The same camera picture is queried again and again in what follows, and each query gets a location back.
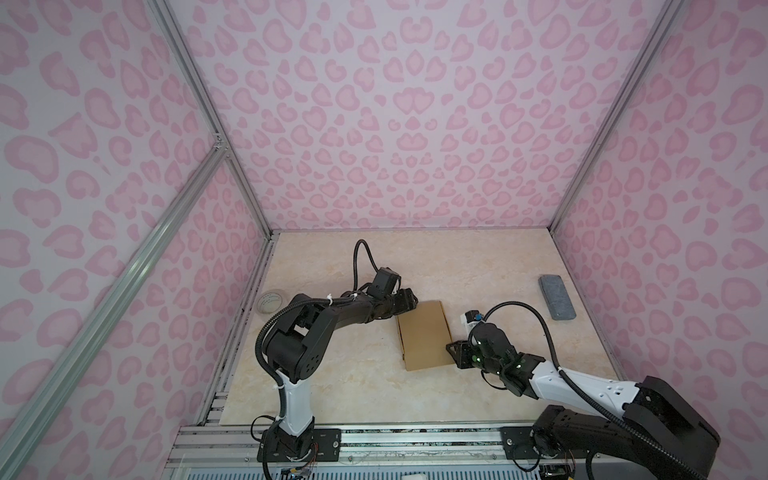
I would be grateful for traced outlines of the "brown cardboard box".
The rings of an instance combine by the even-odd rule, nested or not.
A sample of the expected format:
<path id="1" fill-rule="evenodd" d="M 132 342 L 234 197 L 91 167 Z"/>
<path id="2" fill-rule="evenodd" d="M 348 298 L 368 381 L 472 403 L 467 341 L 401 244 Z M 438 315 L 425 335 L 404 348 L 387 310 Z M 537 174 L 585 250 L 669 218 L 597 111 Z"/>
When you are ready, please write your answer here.
<path id="1" fill-rule="evenodd" d="M 453 365 L 446 346 L 453 342 L 442 303 L 430 300 L 399 315 L 402 357 L 408 372 Z"/>

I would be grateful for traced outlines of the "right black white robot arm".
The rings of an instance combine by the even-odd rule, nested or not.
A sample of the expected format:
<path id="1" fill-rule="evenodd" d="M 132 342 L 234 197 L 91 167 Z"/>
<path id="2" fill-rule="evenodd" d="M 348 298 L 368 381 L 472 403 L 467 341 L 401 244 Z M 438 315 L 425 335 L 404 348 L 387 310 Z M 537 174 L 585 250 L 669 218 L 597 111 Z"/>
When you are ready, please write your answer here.
<path id="1" fill-rule="evenodd" d="M 530 438 L 541 456 L 580 450 L 635 463 L 658 479 L 706 479 L 721 443 L 666 381 L 618 381 L 518 351 L 495 324 L 477 323 L 446 347 L 460 369 L 496 376 L 517 397 L 546 402 Z"/>

